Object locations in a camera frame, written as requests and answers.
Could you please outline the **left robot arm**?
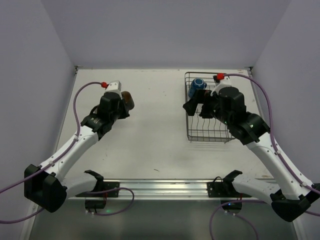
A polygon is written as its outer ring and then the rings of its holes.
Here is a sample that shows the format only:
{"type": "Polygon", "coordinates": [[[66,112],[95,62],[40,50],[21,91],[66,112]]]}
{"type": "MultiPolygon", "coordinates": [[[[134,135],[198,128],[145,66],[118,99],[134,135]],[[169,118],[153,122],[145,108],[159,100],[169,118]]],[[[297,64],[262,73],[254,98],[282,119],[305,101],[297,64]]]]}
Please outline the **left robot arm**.
{"type": "Polygon", "coordinates": [[[103,194],[104,178],[93,170],[80,177],[66,178],[72,166],[106,133],[117,120],[129,117],[135,104],[128,91],[107,91],[79,129],[51,158],[24,171],[24,196],[50,213],[56,212],[66,199],[79,194],[103,194]]]}

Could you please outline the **dark brown mug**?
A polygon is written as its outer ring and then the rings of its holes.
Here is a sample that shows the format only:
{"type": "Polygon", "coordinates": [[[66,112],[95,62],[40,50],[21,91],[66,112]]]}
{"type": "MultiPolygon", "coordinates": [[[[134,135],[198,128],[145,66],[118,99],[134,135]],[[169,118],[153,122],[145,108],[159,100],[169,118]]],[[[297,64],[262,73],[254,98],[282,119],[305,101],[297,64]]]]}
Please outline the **dark brown mug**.
{"type": "Polygon", "coordinates": [[[135,107],[133,97],[129,91],[121,92],[122,99],[124,100],[125,107],[128,111],[131,111],[135,107]]]}

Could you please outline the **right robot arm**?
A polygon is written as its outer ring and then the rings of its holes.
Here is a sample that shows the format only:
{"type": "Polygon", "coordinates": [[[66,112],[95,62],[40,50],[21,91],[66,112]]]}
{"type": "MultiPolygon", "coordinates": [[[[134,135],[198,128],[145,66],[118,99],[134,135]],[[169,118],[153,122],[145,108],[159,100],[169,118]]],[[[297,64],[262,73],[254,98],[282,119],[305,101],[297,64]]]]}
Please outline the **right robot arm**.
{"type": "Polygon", "coordinates": [[[268,183],[234,170],[222,179],[221,190],[228,194],[244,194],[269,204],[286,222],[305,213],[320,198],[320,185],[312,183],[294,167],[290,159],[271,140],[271,129],[257,114],[247,111],[244,95],[236,87],[219,91],[198,89],[183,108],[194,116],[216,119],[226,125],[229,133],[252,151],[275,179],[268,183]]]}

